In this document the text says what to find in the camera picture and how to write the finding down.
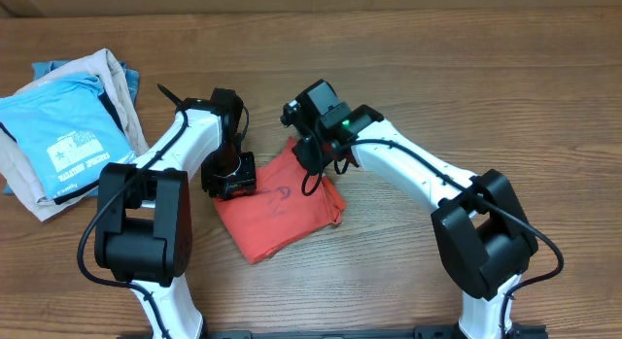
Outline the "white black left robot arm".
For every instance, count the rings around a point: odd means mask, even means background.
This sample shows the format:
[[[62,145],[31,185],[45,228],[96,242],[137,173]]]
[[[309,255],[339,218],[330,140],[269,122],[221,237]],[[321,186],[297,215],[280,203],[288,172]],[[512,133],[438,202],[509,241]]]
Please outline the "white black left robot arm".
[[[154,338],[205,338],[186,270],[192,248],[190,181],[198,175],[212,198],[229,200],[257,188],[254,156],[243,152],[248,115],[232,89],[209,99],[180,99],[166,87],[175,119],[146,153],[109,163],[98,180],[97,213],[79,243],[77,261],[90,281],[131,290]]]

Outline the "red printed t-shirt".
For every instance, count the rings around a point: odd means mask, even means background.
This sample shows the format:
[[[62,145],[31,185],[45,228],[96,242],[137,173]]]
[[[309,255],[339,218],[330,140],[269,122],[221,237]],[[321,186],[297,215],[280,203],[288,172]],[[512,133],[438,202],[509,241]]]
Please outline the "red printed t-shirt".
[[[269,258],[313,232],[342,222],[346,202],[328,178],[310,196],[302,194],[306,171],[290,138],[284,149],[257,171],[250,196],[217,199],[215,208],[242,255],[251,264]]]

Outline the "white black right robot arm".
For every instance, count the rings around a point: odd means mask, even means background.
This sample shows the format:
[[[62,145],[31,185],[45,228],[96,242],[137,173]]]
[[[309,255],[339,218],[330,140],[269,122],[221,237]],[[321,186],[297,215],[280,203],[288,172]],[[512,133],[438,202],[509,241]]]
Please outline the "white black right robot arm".
[[[300,138],[294,155],[308,175],[332,164],[371,171],[395,185],[431,216],[441,262],[462,290],[454,324],[418,325],[413,338],[545,338],[543,325],[510,317],[536,234],[509,180],[496,170],[476,175],[453,166],[402,136],[367,105],[351,109],[318,80],[283,107],[280,121]]]

